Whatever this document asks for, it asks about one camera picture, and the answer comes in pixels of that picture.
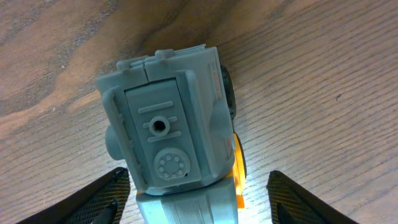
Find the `grey yellow toy truck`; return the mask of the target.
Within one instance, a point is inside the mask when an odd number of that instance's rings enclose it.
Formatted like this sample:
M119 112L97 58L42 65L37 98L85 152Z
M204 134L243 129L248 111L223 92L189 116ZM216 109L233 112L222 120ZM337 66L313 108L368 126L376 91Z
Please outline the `grey yellow toy truck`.
M109 155L124 160L146 223L237 223L246 180L234 93L216 47L119 61L96 87Z

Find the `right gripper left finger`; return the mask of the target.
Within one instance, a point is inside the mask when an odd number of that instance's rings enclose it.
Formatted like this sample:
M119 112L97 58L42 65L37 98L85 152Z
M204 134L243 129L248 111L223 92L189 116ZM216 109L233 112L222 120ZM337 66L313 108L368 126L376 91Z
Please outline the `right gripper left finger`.
M21 223L119 223L130 191L128 170L117 167Z

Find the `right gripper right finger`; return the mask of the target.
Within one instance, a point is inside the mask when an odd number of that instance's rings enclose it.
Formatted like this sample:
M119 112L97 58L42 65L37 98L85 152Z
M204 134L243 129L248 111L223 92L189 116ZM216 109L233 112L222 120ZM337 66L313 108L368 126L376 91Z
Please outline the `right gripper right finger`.
M267 190L273 223L357 224L278 170L270 172Z

